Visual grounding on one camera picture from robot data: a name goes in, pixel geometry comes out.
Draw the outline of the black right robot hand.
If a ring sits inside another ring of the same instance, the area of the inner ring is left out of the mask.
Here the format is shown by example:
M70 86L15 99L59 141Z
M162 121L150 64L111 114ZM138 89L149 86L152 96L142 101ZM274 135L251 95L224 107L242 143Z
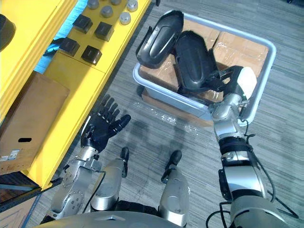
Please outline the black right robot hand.
M250 67L232 66L211 74L207 87L223 92L223 97L237 94L243 101L249 100L257 85L257 77Z

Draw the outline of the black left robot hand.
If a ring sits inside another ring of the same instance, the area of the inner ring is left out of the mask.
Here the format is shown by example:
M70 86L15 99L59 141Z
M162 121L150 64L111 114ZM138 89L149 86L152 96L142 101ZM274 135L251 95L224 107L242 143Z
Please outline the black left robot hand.
M99 109L90 115L88 123L81 134L81 147L92 147L98 153L105 149L108 140L117 135L131 120L126 114L117 119L120 110L114 98L106 94Z

